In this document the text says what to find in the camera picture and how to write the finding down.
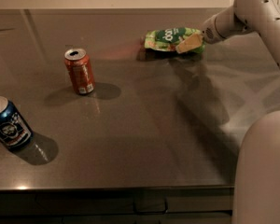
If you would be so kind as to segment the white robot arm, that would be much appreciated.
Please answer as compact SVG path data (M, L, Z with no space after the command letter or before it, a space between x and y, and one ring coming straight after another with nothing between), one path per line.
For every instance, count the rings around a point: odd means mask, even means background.
M234 0L179 99L238 161L232 224L280 224L280 0Z

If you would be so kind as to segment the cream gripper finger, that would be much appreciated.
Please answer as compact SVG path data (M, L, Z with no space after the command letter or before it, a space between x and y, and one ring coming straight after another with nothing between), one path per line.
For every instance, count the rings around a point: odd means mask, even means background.
M192 34L180 44L175 47L177 53L185 53L193 49L199 48L203 44L203 37L201 34Z

